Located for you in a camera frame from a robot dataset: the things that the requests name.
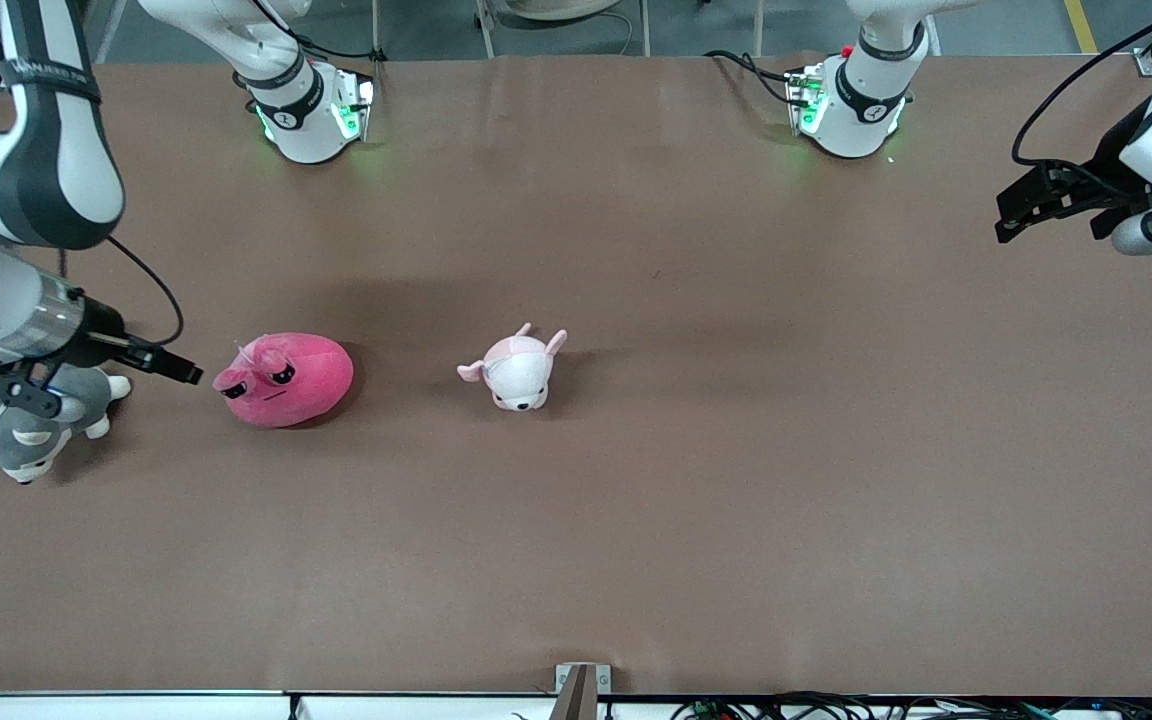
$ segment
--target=gray floor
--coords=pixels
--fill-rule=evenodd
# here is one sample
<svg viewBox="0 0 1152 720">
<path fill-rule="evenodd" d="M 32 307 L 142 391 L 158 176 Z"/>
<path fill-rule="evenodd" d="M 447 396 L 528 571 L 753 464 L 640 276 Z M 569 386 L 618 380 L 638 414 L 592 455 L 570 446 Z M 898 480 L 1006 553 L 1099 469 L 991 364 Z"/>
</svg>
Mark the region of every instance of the gray floor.
<svg viewBox="0 0 1152 720">
<path fill-rule="evenodd" d="M 392 60 L 484 58 L 475 28 L 473 0 L 378 0 L 381 47 Z M 497 54 L 643 53 L 639 0 L 622 0 L 616 17 L 593 17 L 563 26 L 537 26 L 513 17 L 505 0 L 494 32 Z M 1152 1 L 1082 0 L 1099 50 L 1152 20 Z M 137 0 L 91 0 L 88 44 L 108 63 L 214 63 L 219 55 L 202 41 L 147 16 Z M 708 50 L 755 50 L 755 0 L 649 0 L 654 55 L 699 55 Z M 632 29 L 627 35 L 626 21 Z M 937 15 L 946 55 L 1032 55 L 1078 53 L 1064 0 L 986 0 Z M 297 32 L 347 53 L 371 47 L 369 0 L 319 0 Z M 764 55 L 799 50 L 835 51 L 856 36 L 844 0 L 767 0 Z"/>
</svg>

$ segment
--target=white cable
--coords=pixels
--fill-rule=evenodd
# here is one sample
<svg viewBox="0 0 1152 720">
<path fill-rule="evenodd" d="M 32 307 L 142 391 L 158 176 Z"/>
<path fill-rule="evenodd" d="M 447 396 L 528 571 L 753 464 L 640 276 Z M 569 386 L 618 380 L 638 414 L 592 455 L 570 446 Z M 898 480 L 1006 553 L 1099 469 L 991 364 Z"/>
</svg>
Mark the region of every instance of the white cable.
<svg viewBox="0 0 1152 720">
<path fill-rule="evenodd" d="M 609 18 L 617 18 L 621 20 L 622 23 L 626 23 L 626 29 L 627 31 L 630 31 L 630 33 L 626 36 L 626 45 L 621 46 L 621 55 L 624 55 L 626 51 L 630 48 L 630 41 L 634 41 L 634 20 L 630 20 L 620 13 L 612 13 L 609 10 L 602 10 L 599 15 L 607 15 Z"/>
</svg>

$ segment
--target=plush toy eye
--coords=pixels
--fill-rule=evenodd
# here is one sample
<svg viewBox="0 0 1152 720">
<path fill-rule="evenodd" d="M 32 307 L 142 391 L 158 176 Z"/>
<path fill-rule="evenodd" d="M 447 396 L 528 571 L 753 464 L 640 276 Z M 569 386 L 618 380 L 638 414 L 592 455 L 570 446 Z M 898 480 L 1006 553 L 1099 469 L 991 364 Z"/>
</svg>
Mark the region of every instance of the plush toy eye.
<svg viewBox="0 0 1152 720">
<path fill-rule="evenodd" d="M 296 367 L 288 365 L 283 369 L 282 373 L 274 373 L 273 376 L 270 376 L 270 378 L 273 378 L 273 381 L 280 384 L 280 386 L 285 386 L 286 384 L 291 382 L 295 374 Z"/>
</svg>

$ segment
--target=white and pink plush toy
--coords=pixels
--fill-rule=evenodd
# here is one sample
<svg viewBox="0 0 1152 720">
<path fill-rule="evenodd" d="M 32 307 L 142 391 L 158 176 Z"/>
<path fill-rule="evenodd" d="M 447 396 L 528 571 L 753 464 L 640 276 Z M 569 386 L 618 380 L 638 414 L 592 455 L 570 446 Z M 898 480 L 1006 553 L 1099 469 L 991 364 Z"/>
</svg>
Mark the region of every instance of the white and pink plush toy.
<svg viewBox="0 0 1152 720">
<path fill-rule="evenodd" d="M 554 355 L 567 342 L 567 331 L 554 333 L 550 344 L 528 338 L 531 323 L 490 348 L 483 359 L 456 369 L 465 382 L 484 381 L 492 391 L 492 400 L 502 410 L 522 414 L 536 410 L 550 397 L 550 371 Z"/>
</svg>

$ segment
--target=gray and white husky plush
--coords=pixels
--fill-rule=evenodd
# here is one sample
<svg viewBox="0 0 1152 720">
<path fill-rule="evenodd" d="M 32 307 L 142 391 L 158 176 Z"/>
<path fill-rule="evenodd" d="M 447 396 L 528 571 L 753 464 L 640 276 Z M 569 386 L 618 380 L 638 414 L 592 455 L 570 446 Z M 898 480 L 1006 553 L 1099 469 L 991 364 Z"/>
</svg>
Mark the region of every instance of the gray and white husky plush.
<svg viewBox="0 0 1152 720">
<path fill-rule="evenodd" d="M 60 415 L 50 420 L 0 402 L 0 468 L 20 484 L 41 478 L 74 433 L 105 437 L 106 407 L 127 397 L 132 382 L 106 376 L 99 367 L 61 365 L 50 388 L 61 397 Z"/>
</svg>

